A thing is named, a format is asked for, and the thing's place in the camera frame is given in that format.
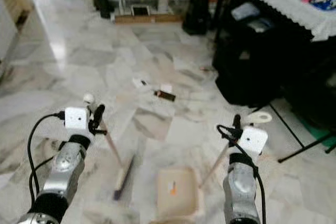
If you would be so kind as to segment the wooden handled broom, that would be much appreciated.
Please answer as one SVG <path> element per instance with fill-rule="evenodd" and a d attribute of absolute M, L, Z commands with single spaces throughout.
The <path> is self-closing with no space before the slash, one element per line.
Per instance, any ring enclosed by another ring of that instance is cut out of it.
<path fill-rule="evenodd" d="M 93 116 L 94 110 L 98 107 L 99 104 L 96 101 L 96 98 L 91 93 L 86 93 L 84 97 L 82 98 L 84 103 L 87 105 L 87 109 Z M 113 141 L 113 138 L 111 137 L 111 127 L 108 126 L 108 124 L 104 120 L 104 116 L 102 118 L 102 121 L 99 125 L 104 125 L 107 128 L 107 133 L 103 134 L 105 141 L 108 145 L 108 147 L 111 149 L 111 152 L 113 154 L 113 157 L 115 157 L 116 161 L 120 165 L 120 169 L 118 171 L 117 180 L 115 183 L 115 188 L 113 191 L 113 200 L 118 201 L 121 200 L 122 195 L 124 193 L 124 189 L 127 187 L 127 183 L 129 181 L 129 178 L 131 176 L 132 167 L 134 165 L 134 160 L 136 159 L 136 152 L 130 152 L 130 156 L 124 160 L 122 159 L 118 148 L 115 145 L 115 142 Z"/>

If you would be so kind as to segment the cream long handled dustpan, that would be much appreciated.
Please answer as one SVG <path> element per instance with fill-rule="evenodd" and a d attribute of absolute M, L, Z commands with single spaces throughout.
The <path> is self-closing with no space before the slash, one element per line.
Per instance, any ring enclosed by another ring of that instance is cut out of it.
<path fill-rule="evenodd" d="M 271 122 L 272 116 L 269 113 L 258 111 L 256 113 L 248 114 L 247 116 L 242 116 L 241 120 L 242 127 L 257 127 L 259 124 Z M 230 161 L 229 155 L 230 153 L 238 150 L 235 147 L 230 147 L 225 152 L 224 149 L 227 146 L 227 140 L 225 141 L 226 144 L 220 151 L 215 164 L 211 167 L 211 169 L 209 169 L 208 174 L 202 180 L 199 179 L 199 176 L 195 173 L 195 169 L 192 169 L 192 167 L 169 167 L 159 171 L 157 181 L 158 219 L 154 222 L 154 224 L 187 224 L 187 222 L 194 222 L 195 217 L 202 214 L 201 208 L 204 200 L 202 187 L 206 181 L 214 175 L 217 167 L 225 160 L 228 161 L 225 175 L 226 178 Z M 255 166 L 257 166 L 255 162 L 258 160 L 258 157 L 259 155 L 257 157 L 251 157 Z M 262 218 L 266 217 L 266 190 L 264 188 L 259 167 L 257 166 L 257 168 L 259 176 L 256 186 L 257 192 L 255 197 L 255 207 L 258 211 L 259 217 Z M 225 214 L 225 203 L 223 206 L 223 212 Z"/>

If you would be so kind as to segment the large black bag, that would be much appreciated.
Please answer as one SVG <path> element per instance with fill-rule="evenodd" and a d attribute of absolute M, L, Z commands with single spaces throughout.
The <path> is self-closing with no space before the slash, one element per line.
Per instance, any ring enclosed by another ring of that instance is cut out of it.
<path fill-rule="evenodd" d="M 233 20 L 229 4 L 221 15 L 212 65 L 216 84 L 233 105 L 259 107 L 279 97 L 284 87 L 307 82 L 336 63 L 336 37 L 312 41 L 302 26 L 259 2 L 259 16 Z"/>

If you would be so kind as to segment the small brown box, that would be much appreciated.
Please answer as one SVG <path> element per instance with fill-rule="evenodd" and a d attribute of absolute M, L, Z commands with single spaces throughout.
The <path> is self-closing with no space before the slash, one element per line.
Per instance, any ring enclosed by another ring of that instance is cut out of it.
<path fill-rule="evenodd" d="M 174 94 L 171 94 L 170 92 L 165 92 L 163 90 L 154 91 L 154 96 L 171 102 L 174 102 L 176 100 L 176 96 Z"/>

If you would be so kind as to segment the green mat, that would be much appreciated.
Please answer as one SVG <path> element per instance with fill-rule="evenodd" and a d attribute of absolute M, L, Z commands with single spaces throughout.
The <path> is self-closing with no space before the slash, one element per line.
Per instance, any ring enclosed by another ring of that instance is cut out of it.
<path fill-rule="evenodd" d="M 306 119 L 303 119 L 302 117 L 298 117 L 302 125 L 306 128 L 307 131 L 309 131 L 310 135 L 314 138 L 321 138 L 324 137 L 326 134 L 328 134 L 330 131 L 326 130 L 326 128 L 323 128 L 321 126 L 314 126 Z M 336 137 L 330 137 L 325 142 L 322 142 L 322 145 L 326 147 L 332 147 L 336 145 Z"/>

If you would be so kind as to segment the wooden plank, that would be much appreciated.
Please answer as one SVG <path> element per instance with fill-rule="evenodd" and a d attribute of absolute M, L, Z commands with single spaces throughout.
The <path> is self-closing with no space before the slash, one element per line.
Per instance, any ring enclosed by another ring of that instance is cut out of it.
<path fill-rule="evenodd" d="M 115 24 L 144 24 L 144 23 L 181 23 L 182 15 L 176 14 L 154 14 L 154 15 L 116 15 Z"/>

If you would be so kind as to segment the small white framed screen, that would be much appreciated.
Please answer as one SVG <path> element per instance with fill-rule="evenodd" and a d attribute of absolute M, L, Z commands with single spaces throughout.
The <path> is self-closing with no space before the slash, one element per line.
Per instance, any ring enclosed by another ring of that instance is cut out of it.
<path fill-rule="evenodd" d="M 151 10 L 147 5 L 134 4 L 131 6 L 131 13 L 133 16 L 149 16 Z"/>

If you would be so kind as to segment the clear plastic bag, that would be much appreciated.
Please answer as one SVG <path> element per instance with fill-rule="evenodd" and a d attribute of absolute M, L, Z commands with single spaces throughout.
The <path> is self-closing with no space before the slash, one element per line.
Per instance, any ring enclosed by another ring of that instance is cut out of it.
<path fill-rule="evenodd" d="M 233 8 L 230 14 L 233 20 L 242 20 L 245 18 L 252 18 L 254 16 L 259 16 L 261 11 L 253 3 L 243 3 L 238 7 Z"/>

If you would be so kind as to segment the black backpack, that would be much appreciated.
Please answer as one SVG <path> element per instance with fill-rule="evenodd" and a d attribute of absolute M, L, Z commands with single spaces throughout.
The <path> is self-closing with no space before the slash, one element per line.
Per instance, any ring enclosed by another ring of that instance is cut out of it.
<path fill-rule="evenodd" d="M 206 35 L 211 18 L 209 0 L 189 0 L 182 29 L 188 35 Z"/>

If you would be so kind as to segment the table with white lace cloth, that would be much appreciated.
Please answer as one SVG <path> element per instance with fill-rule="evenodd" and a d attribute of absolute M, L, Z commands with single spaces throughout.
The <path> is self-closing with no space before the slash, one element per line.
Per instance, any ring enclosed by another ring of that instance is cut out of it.
<path fill-rule="evenodd" d="M 336 37 L 336 11 L 323 11 L 301 0 L 260 1 L 309 30 L 313 36 L 312 41 L 327 41 Z"/>

